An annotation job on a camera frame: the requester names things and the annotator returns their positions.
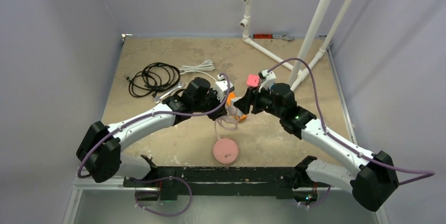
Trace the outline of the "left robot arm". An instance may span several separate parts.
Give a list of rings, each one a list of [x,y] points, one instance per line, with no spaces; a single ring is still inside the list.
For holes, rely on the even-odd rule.
[[[80,161],[78,178],[92,177],[97,183],[113,176],[137,179],[145,187],[157,179],[157,167],[147,156],[126,156],[123,151],[159,130],[173,127],[191,117],[207,116],[211,120],[226,115],[225,104],[233,84],[225,74],[212,86],[197,77],[185,89],[175,91],[146,112],[117,123],[90,125],[76,151]]]

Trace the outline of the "orange power strip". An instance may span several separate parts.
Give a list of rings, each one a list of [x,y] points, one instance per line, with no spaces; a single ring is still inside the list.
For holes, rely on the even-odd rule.
[[[235,102],[241,99],[241,97],[236,96],[234,92],[229,94],[226,102],[226,110],[228,115],[234,116],[238,122],[244,122],[247,119],[247,115],[243,114],[239,108],[235,106]]]

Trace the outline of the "white cube socket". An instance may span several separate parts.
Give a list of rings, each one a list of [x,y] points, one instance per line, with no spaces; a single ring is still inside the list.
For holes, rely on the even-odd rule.
[[[233,108],[232,110],[233,110],[233,114],[234,115],[237,115],[237,116],[242,116],[243,115],[242,110],[237,105],[238,104],[237,102],[239,100],[241,100],[241,99],[242,99],[242,97],[235,97],[235,98],[232,98],[231,101],[230,101],[230,105]]]

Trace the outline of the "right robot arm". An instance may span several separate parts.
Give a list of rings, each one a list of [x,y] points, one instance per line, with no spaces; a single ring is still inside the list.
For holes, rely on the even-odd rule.
[[[373,212],[379,210],[399,186],[396,171],[390,169],[393,160],[389,154],[373,153],[324,128],[321,119],[297,104],[288,84],[274,84],[269,90],[249,87],[244,96],[232,99],[231,105],[243,114],[266,112],[279,118],[284,131],[318,147],[339,162],[337,166],[311,157],[295,172],[296,181],[303,186],[321,182],[343,189]]]

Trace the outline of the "pink plug adapter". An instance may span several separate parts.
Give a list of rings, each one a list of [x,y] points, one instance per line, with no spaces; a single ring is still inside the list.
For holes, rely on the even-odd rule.
[[[246,80],[248,87],[258,87],[260,84],[260,77],[256,74],[249,74]]]

